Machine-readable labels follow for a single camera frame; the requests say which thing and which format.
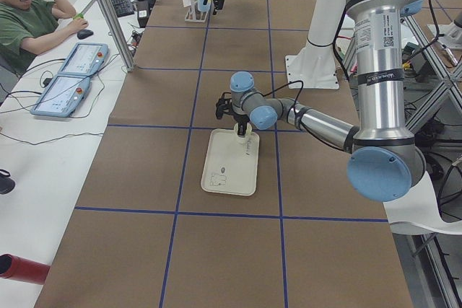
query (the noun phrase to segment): wire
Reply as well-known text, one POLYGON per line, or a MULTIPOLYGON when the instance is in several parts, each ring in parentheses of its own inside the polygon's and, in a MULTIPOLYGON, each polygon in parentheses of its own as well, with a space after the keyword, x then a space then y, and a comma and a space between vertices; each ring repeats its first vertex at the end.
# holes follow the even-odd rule
POLYGON ((458 216, 454 216, 453 214, 449 214, 448 212, 442 211, 441 213, 446 214, 447 216, 450 216, 450 217, 452 217, 452 218, 454 218, 454 219, 462 220, 462 218, 459 218, 458 216))
POLYGON ((10 140, 20 142, 21 144, 29 144, 31 146, 38 146, 40 144, 47 144, 49 142, 57 141, 57 140, 62 140, 63 138, 69 138, 69 137, 77 137, 77 136, 83 136, 83 135, 90 135, 90 136, 102 136, 104 133, 68 133, 66 135, 63 135, 61 137, 56 137, 56 138, 51 138, 49 140, 44 140, 40 142, 29 142, 29 141, 24 141, 24 140, 19 140, 18 138, 14 138, 12 136, 8 136, 2 132, 0 132, 0 135, 3 137, 9 138, 10 140))
POLYGON ((98 79, 100 80, 100 82, 101 82, 101 84, 102 84, 103 87, 100 89, 100 91, 98 92, 98 94, 96 94, 95 98, 93 99, 93 102, 92 102, 92 104, 91 104, 91 106, 90 106, 90 110, 88 111, 88 113, 87 113, 86 115, 82 115, 82 116, 79 116, 79 117, 72 117, 72 116, 70 116, 69 118, 73 118, 73 119, 82 119, 82 118, 86 118, 86 117, 88 117, 88 116, 90 115, 90 113, 92 112, 93 106, 95 106, 96 101, 97 101, 98 98, 100 97, 100 95, 101 95, 101 93, 103 92, 103 90, 106 88, 104 82, 102 81, 102 79, 101 79, 101 77, 100 77, 99 72, 96 73, 96 76, 97 76, 98 79))
POLYGON ((335 36, 334 36, 334 41, 332 42, 332 51, 334 52, 334 56, 337 59, 337 61, 339 62, 339 64, 340 64, 341 70, 344 72, 345 79, 349 82, 349 74, 348 74, 347 68, 345 68, 344 60, 340 56, 339 52, 337 51, 337 47, 336 47, 337 37, 339 36, 341 26, 344 23, 345 15, 347 14, 346 12, 347 12, 347 8, 344 7, 344 11, 341 14, 340 22, 339 22, 339 25, 337 26, 337 31, 336 31, 335 36))
POLYGON ((430 8, 430 14, 432 15, 432 19, 433 19, 433 24, 435 25, 435 29, 436 29, 436 33, 435 33, 435 37, 428 43, 426 44, 424 47, 420 48, 418 51, 416 52, 413 52, 408 58, 407 58, 407 61, 409 62, 413 57, 419 55, 420 53, 422 53, 424 50, 426 50, 427 48, 429 48, 431 45, 433 45, 434 43, 436 43, 438 41, 438 39, 440 38, 441 34, 440 34, 440 26, 438 25, 438 22, 436 20, 436 16, 435 16, 435 10, 433 9, 433 4, 432 4, 432 0, 428 0, 428 6, 430 8))
POLYGON ((327 147, 331 147, 332 149, 335 149, 337 151, 342 151, 342 149, 340 149, 339 147, 335 147, 335 146, 332 146, 331 144, 325 142, 323 139, 321 139, 320 137, 317 137, 310 129, 308 129, 308 127, 303 123, 303 122, 300 122, 300 124, 302 125, 302 127, 306 130, 307 133, 309 133, 312 137, 316 138, 318 141, 321 141, 323 144, 325 144, 327 147))
POLYGON ((65 61, 65 60, 66 60, 65 58, 57 58, 57 59, 51 59, 51 60, 49 60, 49 61, 44 61, 43 63, 34 65, 33 67, 28 68, 28 69, 21 75, 21 78, 24 77, 24 75, 25 75, 27 72, 29 72, 29 71, 31 71, 31 70, 33 70, 33 69, 39 67, 39 66, 42 66, 42 65, 45 65, 45 64, 47 64, 47 63, 54 62, 54 61, 65 61))
POLYGON ((54 77, 53 72, 51 72, 50 70, 45 70, 45 71, 42 73, 42 75, 40 76, 40 79, 39 79, 39 81, 38 81, 38 84, 39 84, 42 88, 45 88, 45 87, 46 87, 46 85, 44 85, 44 83, 42 83, 42 78, 43 78, 43 75, 45 75, 47 72, 51 74, 51 78, 54 77))
POLYGON ((437 194, 437 197, 436 197, 436 203, 438 205, 438 211, 440 211, 440 215, 441 215, 441 196, 443 194, 443 189, 446 185, 446 182, 448 181, 448 178, 449 178, 449 175, 450 173, 454 170, 454 165, 451 165, 449 167, 449 170, 446 172, 444 178, 443 178, 443 182, 441 183, 441 186, 440 186, 440 189, 438 190, 438 194, 437 194))

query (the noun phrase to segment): bottle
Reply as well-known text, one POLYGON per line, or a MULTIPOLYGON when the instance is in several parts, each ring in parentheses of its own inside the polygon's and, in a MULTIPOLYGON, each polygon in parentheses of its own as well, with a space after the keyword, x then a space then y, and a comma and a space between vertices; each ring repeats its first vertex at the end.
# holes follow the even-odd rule
POLYGON ((197 9, 200 12, 207 12, 210 10, 210 0, 207 1, 207 4, 204 5, 204 0, 197 0, 197 9))

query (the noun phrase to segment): white stand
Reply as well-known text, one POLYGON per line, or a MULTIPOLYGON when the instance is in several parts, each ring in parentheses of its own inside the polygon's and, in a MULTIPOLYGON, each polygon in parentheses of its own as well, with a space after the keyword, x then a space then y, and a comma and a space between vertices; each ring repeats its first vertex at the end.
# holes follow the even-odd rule
POLYGON ((204 23, 207 20, 207 14, 210 12, 210 6, 205 12, 200 12, 197 5, 198 0, 190 0, 188 11, 185 15, 185 21, 195 22, 195 23, 204 23))
MULTIPOLYGON (((317 0, 308 39, 297 56, 286 56, 287 80, 302 80, 304 88, 338 89, 332 46, 345 0, 317 0)), ((293 84, 290 88, 299 88, 293 84)))
POLYGON ((250 124, 245 138, 238 137, 236 129, 212 131, 201 179, 205 191, 242 196, 255 192, 260 138, 250 124))

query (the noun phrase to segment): metal pole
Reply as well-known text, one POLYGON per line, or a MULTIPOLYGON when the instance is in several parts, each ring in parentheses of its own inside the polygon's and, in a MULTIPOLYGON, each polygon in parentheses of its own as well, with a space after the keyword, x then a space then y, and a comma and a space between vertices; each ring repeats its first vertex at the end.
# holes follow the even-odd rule
POLYGON ((97 0, 100 5, 101 12, 108 23, 110 32, 114 38, 115 45, 117 46, 118 52, 120 53, 123 63, 125 64, 127 71, 132 71, 134 68, 134 60, 128 49, 125 37, 121 25, 118 22, 116 11, 113 8, 110 0, 97 0))

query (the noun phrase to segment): floor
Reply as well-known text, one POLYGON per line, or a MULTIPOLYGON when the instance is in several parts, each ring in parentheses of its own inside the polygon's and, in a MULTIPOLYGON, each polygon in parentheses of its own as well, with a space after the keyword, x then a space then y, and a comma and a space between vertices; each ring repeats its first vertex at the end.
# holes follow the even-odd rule
MULTIPOLYGON (((200 187, 210 131, 234 125, 215 119, 217 96, 237 69, 283 84, 308 26, 284 14, 313 0, 226 0, 196 25, 158 2, 37 307, 411 307, 383 207, 348 186, 346 154, 278 124, 258 132, 254 195, 200 187)), ((300 101, 356 123, 339 84, 300 101)))
MULTIPOLYGON (((448 24, 455 16, 459 13, 462 0, 432 0, 433 7, 437 15, 437 20, 440 24, 448 24)), ((428 1, 424 6, 424 10, 418 16, 426 17, 428 22, 431 23, 429 18, 429 5, 428 1)), ((419 105, 419 98, 425 96, 435 85, 435 80, 426 80, 423 82, 415 82, 415 80, 408 81, 406 86, 406 101, 415 102, 415 105, 419 105)), ((462 117, 453 111, 452 104, 446 102, 442 107, 442 110, 437 115, 438 119, 445 124, 462 125, 462 117)), ((440 138, 443 139, 459 139, 462 138, 462 126, 446 126, 443 133, 440 134, 440 138)), ((433 152, 437 153, 433 155, 434 158, 442 165, 444 172, 447 172, 450 162, 441 156, 448 157, 452 160, 456 159, 462 153, 462 148, 454 144, 452 148, 434 148, 433 152)), ((435 190, 440 188, 441 182, 435 182, 435 190)), ((450 195, 451 193, 461 189, 462 176, 456 171, 452 173, 443 191, 443 195, 450 195)), ((447 222, 459 220, 462 218, 462 199, 454 200, 451 203, 445 205, 444 211, 447 214, 443 214, 443 218, 447 222)), ((399 250, 401 260, 403 261, 403 267, 406 269, 407 279, 409 286, 412 288, 413 300, 416 308, 427 308, 430 304, 434 304, 435 307, 444 307, 443 301, 439 298, 440 290, 437 288, 435 283, 429 283, 432 279, 422 279, 425 277, 422 274, 422 268, 418 268, 416 264, 416 258, 410 256, 411 248, 409 245, 409 239, 405 236, 396 235, 396 246, 399 250), (432 302, 423 297, 432 297, 432 302)), ((448 264, 448 269, 454 277, 454 284, 458 290, 458 295, 462 296, 462 237, 461 236, 449 236, 449 235, 438 235, 437 240, 440 244, 441 250, 444 253, 443 257, 448 264)), ((419 264, 423 268, 426 268, 427 272, 431 271, 430 265, 423 261, 419 264)))

